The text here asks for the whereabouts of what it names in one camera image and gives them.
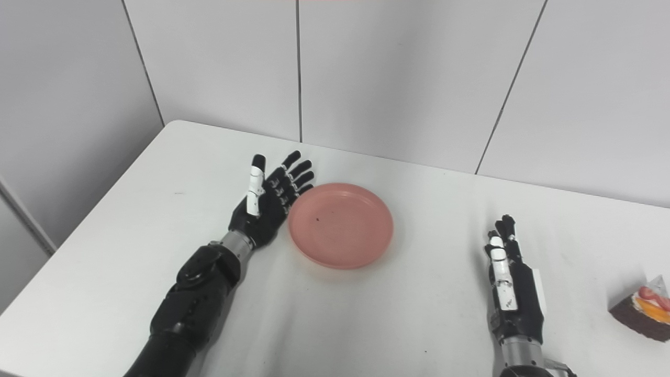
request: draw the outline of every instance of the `white table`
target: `white table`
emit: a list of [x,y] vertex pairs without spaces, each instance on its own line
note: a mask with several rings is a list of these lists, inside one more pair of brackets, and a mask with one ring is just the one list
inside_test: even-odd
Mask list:
[[225,233],[255,152],[299,148],[319,184],[351,182],[388,204],[388,252],[359,270],[303,257],[282,227],[250,261],[203,376],[486,376],[482,247],[504,213],[540,268],[547,357],[581,376],[664,376],[670,344],[607,312],[645,277],[670,277],[670,210],[175,121],[0,317],[0,370],[118,377],[183,262]]

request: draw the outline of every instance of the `black forearm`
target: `black forearm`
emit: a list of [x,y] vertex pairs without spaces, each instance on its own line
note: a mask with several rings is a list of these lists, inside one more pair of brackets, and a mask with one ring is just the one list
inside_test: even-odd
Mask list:
[[202,246],[182,266],[151,320],[149,340],[125,377],[183,377],[217,325],[251,252],[239,233]]

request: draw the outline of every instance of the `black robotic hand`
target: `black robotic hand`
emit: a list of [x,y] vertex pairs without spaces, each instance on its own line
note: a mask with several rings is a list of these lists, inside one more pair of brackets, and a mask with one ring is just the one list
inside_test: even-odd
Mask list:
[[[312,167],[311,161],[305,160],[289,171],[291,165],[299,159],[300,152],[296,150],[263,181],[262,189],[255,193],[259,194],[258,215],[252,215],[247,211],[247,201],[253,200],[254,196],[247,195],[242,199],[232,212],[228,230],[245,234],[251,239],[255,249],[269,244],[277,235],[279,226],[286,220],[293,202],[314,187],[307,184],[314,178],[314,173],[309,171]],[[258,169],[257,171],[264,171],[265,157],[257,154],[253,166]]]
[[515,221],[510,215],[496,221],[484,250],[490,258],[488,279],[495,311],[490,325],[502,349],[505,368],[500,377],[551,377],[547,369],[576,375],[542,354],[543,303],[539,275],[523,262]]
[[149,339],[125,377],[184,377],[224,321],[222,308],[242,278],[247,257],[277,235],[295,200],[312,188],[307,160],[291,153],[267,180],[265,157],[257,154],[247,197],[232,212],[228,234],[201,246],[177,273],[149,327]]

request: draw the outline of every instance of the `white tiled wall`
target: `white tiled wall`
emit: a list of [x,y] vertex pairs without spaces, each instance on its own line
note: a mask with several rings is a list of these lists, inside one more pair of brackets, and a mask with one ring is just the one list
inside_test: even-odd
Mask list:
[[668,15],[549,0],[479,173],[670,207]]

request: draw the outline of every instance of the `white thumb segment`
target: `white thumb segment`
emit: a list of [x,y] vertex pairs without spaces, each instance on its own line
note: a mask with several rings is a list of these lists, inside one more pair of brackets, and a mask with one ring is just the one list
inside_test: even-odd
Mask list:
[[249,177],[249,191],[247,192],[247,213],[252,216],[260,216],[258,208],[258,198],[264,193],[263,181],[265,175],[260,168],[251,166],[251,175]]
[[507,253],[505,249],[495,248],[491,250],[491,264],[493,265],[493,276],[496,279],[496,291],[498,293],[498,303],[503,311],[515,311],[517,306],[517,296],[514,294],[514,282],[509,270]]

